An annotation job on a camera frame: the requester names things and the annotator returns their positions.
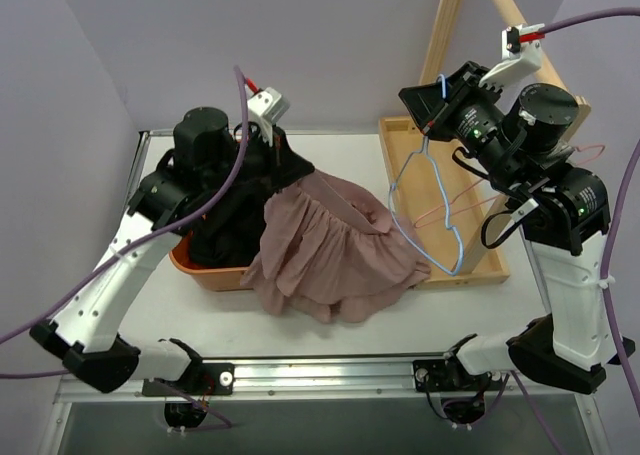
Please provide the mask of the blue wire hanger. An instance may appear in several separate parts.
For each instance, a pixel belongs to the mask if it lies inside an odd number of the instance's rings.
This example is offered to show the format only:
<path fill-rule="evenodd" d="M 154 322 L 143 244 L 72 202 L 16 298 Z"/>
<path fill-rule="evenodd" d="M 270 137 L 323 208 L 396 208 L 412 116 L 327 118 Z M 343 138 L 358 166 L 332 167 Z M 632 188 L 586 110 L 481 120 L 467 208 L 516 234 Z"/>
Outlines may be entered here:
<path fill-rule="evenodd" d="M 395 225 L 395 227 L 398 229 L 398 231 L 400 232 L 400 234 L 402 235 L 402 237 L 409 243 L 410 246 L 412 246 L 422 257 L 424 257 L 428 262 L 430 262 L 431 264 L 435 265 L 437 268 L 439 268 L 441 271 L 443 271 L 446 275 L 450 276 L 450 277 L 454 277 L 460 274 L 461 268 L 462 268 L 462 264 L 464 262 L 464 258 L 465 258 L 465 249 L 463 246 L 463 242 L 462 242 L 462 237 L 461 234 L 458 230 L 458 228 L 451 223 L 451 217 L 452 217 L 452 212 L 451 212 L 451 202 L 449 200 L 449 196 L 447 193 L 447 190 L 444 186 L 443 180 L 442 180 L 442 176 L 438 167 L 437 162 L 435 161 L 435 159 L 432 157 L 432 155 L 429 153 L 429 132 L 431 131 L 434 123 L 437 121 L 438 116 L 440 115 L 440 112 L 447 106 L 447 102 L 446 102 L 446 98 L 447 98 L 447 81 L 446 81 L 446 76 L 442 73 L 438 74 L 436 77 L 436 86 L 440 87 L 440 101 L 439 103 L 442 105 L 442 107 L 439 110 L 435 110 L 432 109 L 430 114 L 428 115 L 428 118 L 426 119 L 426 121 L 424 123 L 422 122 L 417 122 L 414 121 L 414 123 L 418 126 L 420 126 L 420 132 L 422 134 L 422 142 L 420 145 L 420 148 L 418 150 L 414 150 L 411 151 L 409 153 L 409 155 L 407 156 L 407 158 L 405 159 L 399 174 L 390 182 L 389 185 L 389 189 L 388 189 L 388 195 L 387 195 L 387 208 L 389 210 L 389 213 L 391 215 L 392 221 Z M 458 248 L 458 253 L 457 253 L 457 259 L 456 262 L 453 266 L 452 269 L 448 269 L 446 268 L 443 264 L 441 264 L 439 261 L 437 261 L 436 259 L 434 259 L 431 255 L 429 255 L 427 253 L 427 251 L 420 245 L 418 244 L 416 241 L 413 240 L 412 237 L 410 237 L 404 230 L 402 224 L 399 222 L 398 217 L 396 215 L 395 209 L 394 209 L 394 204 L 392 202 L 392 196 L 395 194 L 395 192 L 398 189 L 398 186 L 401 182 L 402 176 L 405 172 L 405 170 L 407 169 L 409 163 L 411 162 L 412 158 L 416 155 L 424 155 L 426 160 L 430 162 L 432 169 L 433 169 L 433 173 L 435 175 L 435 179 L 436 179 L 436 184 L 439 190 L 439 193 L 441 195 L 441 199 L 443 202 L 443 208 L 444 208 L 444 220 L 443 220 L 443 224 L 444 224 L 444 228 L 446 231 L 451 232 L 456 240 L 457 243 L 457 248 Z"/>

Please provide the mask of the black pleated skirt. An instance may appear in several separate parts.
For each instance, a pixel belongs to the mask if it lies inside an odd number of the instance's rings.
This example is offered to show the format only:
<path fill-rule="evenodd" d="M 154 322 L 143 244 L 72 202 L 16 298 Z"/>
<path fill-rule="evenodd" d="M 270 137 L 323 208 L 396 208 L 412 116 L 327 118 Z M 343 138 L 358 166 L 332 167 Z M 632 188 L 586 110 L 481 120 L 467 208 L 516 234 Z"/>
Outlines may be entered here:
<path fill-rule="evenodd" d="M 205 268 L 249 266 L 266 228 L 264 206 L 271 192 L 260 183 L 234 186 L 192 232 L 191 262 Z"/>

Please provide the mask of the pink ruffled skirt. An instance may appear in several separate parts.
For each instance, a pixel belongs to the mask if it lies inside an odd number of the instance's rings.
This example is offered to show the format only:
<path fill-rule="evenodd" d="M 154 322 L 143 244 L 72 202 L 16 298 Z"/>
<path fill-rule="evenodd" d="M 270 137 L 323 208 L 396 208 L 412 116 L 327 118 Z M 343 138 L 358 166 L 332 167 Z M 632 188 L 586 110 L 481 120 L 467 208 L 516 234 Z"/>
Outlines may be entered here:
<path fill-rule="evenodd" d="M 360 323 L 431 276 L 413 229 L 368 190 L 319 170 L 274 194 L 264 219 L 241 285 L 271 315 Z"/>

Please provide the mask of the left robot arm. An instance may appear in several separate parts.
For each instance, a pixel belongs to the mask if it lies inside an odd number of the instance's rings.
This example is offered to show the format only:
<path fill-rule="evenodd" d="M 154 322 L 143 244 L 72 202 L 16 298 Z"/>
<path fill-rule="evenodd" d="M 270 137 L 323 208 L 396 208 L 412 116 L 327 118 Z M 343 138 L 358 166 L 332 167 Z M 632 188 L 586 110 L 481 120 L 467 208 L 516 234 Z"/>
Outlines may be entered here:
<path fill-rule="evenodd" d="M 158 378 L 179 394 L 202 388 L 202 357 L 176 338 L 127 342 L 120 325 L 159 263 L 182 247 L 206 269 L 251 264 L 265 230 L 267 200 L 313 173 L 275 124 L 231 126 L 213 107 L 188 111 L 174 145 L 144 177 L 96 277 L 30 337 L 77 379 L 110 393 L 131 380 Z"/>

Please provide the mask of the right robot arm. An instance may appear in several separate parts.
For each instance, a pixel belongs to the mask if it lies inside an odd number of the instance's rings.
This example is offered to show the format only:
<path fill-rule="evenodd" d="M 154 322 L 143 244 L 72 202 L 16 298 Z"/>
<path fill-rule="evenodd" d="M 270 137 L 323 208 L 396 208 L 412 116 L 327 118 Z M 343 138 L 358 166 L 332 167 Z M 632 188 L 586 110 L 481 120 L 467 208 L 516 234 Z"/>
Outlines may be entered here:
<path fill-rule="evenodd" d="M 488 70 L 464 64 L 440 82 L 399 97 L 429 141 L 455 142 L 453 160 L 506 199 L 504 215 L 538 260 L 549 309 L 518 333 L 472 334 L 448 352 L 444 375 L 455 387 L 492 372 L 515 371 L 546 386 L 592 394 L 606 369 L 633 354 L 634 342 L 610 325 L 600 258 L 612 222 L 607 189 L 571 161 L 564 133 L 579 106 L 548 83 L 525 86 L 511 109 Z"/>

